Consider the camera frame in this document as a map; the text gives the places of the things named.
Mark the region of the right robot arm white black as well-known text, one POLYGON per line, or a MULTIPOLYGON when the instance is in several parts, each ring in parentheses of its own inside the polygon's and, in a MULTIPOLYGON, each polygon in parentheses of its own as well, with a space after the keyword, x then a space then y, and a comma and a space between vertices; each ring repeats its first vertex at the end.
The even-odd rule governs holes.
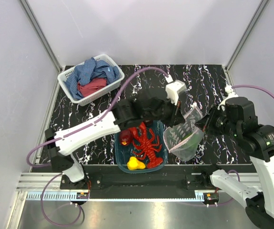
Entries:
POLYGON ((226 192, 258 228, 274 229, 274 127, 258 123, 254 104, 245 97, 227 98, 214 105, 195 125, 207 134, 232 137, 250 157, 262 190, 244 185, 218 166, 203 172, 201 185, 226 192))

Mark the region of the yellow fake fruit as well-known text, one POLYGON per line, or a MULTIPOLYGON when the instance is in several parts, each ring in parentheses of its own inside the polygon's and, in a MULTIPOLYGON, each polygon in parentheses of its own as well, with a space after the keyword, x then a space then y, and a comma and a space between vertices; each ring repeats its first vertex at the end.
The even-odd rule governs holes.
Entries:
POLYGON ((129 170, 145 169, 146 165, 139 161, 136 157, 132 156, 127 162, 127 168, 129 170))

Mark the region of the red fake lobster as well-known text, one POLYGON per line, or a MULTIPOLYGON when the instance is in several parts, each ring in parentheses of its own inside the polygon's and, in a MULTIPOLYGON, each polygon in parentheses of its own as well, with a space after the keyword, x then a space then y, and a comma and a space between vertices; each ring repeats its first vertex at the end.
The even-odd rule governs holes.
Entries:
POLYGON ((163 163, 163 158, 156 156, 162 149, 159 136, 154 133, 151 128, 147 128, 145 123, 142 122, 139 127, 131 127, 129 130, 132 133, 132 145, 138 152, 132 151, 135 157, 143 162, 148 159, 146 168, 155 168, 163 163))

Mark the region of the green fake vegetable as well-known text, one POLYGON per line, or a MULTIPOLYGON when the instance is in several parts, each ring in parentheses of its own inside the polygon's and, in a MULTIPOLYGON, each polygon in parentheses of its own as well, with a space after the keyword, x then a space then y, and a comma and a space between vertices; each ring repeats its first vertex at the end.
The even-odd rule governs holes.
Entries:
POLYGON ((184 146, 189 148, 192 146, 198 146, 198 144, 201 142, 202 140, 202 136, 201 135, 189 135, 184 139, 184 146))

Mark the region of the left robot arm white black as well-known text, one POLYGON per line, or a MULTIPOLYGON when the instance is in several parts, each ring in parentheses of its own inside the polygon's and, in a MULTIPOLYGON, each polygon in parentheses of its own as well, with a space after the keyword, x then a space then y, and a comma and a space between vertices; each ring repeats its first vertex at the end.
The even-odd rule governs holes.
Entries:
POLYGON ((180 94, 175 89, 145 89, 82 124, 58 132, 48 128, 45 138, 52 171, 66 175, 75 188, 84 188, 84 169, 71 155, 76 149, 103 136, 138 127, 143 121, 159 120, 170 127, 184 123, 180 94))

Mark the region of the red fake apple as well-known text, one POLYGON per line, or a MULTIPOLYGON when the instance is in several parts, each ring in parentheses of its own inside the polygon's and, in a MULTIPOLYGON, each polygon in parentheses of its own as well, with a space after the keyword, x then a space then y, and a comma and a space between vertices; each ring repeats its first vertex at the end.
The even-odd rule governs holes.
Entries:
POLYGON ((133 140, 133 136, 130 130, 123 130, 120 132, 119 141, 122 146, 128 146, 133 140))

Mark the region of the clear zip top bag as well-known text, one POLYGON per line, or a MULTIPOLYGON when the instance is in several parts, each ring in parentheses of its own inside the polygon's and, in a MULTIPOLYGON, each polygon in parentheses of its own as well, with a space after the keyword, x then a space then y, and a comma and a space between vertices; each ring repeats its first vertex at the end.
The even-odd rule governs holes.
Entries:
POLYGON ((168 127, 163 133, 163 140, 169 153, 174 154, 181 161, 186 162, 195 157, 198 146, 185 147, 184 139, 189 135, 201 135, 204 133, 195 126, 195 123, 203 118, 202 112, 194 102, 191 110, 184 116, 185 123, 168 127))

